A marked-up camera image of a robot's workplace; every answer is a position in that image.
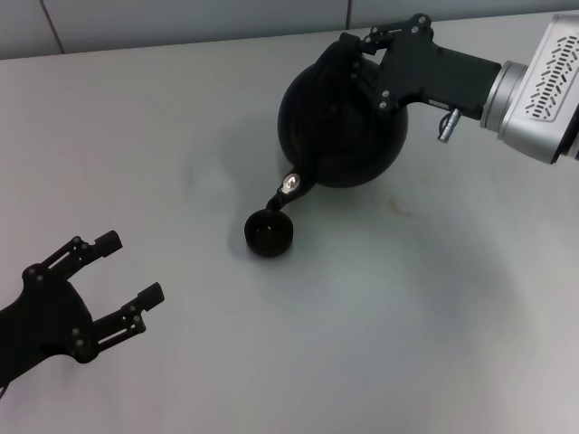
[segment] metal cylinder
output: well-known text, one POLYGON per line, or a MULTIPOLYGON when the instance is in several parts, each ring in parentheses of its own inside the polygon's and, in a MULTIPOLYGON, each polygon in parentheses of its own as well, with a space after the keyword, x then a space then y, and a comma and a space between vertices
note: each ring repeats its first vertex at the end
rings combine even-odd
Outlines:
POLYGON ((442 130, 441 134, 438 136, 439 141, 441 141, 442 143, 449 142, 449 139, 452 136, 452 131, 454 131, 454 128, 459 123, 459 119, 460 119, 460 110, 456 108, 452 111, 448 122, 444 126, 444 129, 442 130))
POLYGON ((507 114, 518 87, 525 77, 527 66, 507 61, 490 88, 489 97, 482 110, 480 126, 498 133, 500 124, 507 114))

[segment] small black bowl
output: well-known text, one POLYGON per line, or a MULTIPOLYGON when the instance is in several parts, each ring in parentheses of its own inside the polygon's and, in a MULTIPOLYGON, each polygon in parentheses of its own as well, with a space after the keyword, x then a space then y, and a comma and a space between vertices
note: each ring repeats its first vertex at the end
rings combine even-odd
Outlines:
POLYGON ((245 223, 245 240, 256 255, 273 258, 286 251, 293 239, 290 217, 281 211, 254 212, 245 223))

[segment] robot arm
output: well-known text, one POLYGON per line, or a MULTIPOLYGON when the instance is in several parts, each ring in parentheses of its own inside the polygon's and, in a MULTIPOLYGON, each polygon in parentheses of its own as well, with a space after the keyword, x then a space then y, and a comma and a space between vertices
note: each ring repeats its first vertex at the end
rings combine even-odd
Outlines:
MULTIPOLYGON (((552 164, 560 155, 577 158, 579 143, 579 16, 556 15, 529 67, 485 61, 432 42, 431 19, 374 27, 362 41, 340 41, 360 52, 386 49, 369 97, 382 111, 423 102, 449 110, 439 135, 448 141, 461 116, 527 156, 552 164)), ((359 78, 365 79, 364 62, 359 78)))
POLYGON ((165 300, 158 283, 140 292, 117 312, 93 321, 68 279, 98 258, 122 248, 111 231, 90 245, 80 237, 23 273, 24 289, 0 311, 0 387, 56 354, 79 363, 145 332, 142 312, 165 300))

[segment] table surface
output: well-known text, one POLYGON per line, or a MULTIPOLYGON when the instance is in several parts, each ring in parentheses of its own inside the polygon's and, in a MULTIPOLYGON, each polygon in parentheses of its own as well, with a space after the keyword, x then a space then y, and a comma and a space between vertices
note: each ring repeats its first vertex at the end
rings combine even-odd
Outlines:
MULTIPOLYGON (((550 17, 435 23, 435 42, 529 63, 550 17)), ((109 230, 125 248, 72 280, 93 316, 166 293, 144 335, 14 381, 0 431, 576 434, 576 162, 470 119, 442 145, 443 112, 415 105, 386 173, 292 204, 282 258, 247 251, 289 169, 283 92, 337 37, 0 62, 0 306, 25 267, 109 230)))

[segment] white wall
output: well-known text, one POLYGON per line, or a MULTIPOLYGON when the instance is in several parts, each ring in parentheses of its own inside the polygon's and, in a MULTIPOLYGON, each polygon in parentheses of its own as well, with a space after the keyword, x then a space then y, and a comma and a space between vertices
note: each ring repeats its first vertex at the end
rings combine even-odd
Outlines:
POLYGON ((579 0, 352 0, 351 27, 428 14, 433 20, 572 10, 579 0))
POLYGON ((39 0, 0 0, 0 59, 59 52, 39 0))
POLYGON ((344 29, 347 0, 45 0, 66 52, 344 29))
MULTIPOLYGON (((349 0, 352 28, 579 8, 579 0, 349 0)), ((66 52, 346 28, 348 0, 44 0, 66 52)), ((0 59, 59 53, 41 0, 0 0, 0 59)))

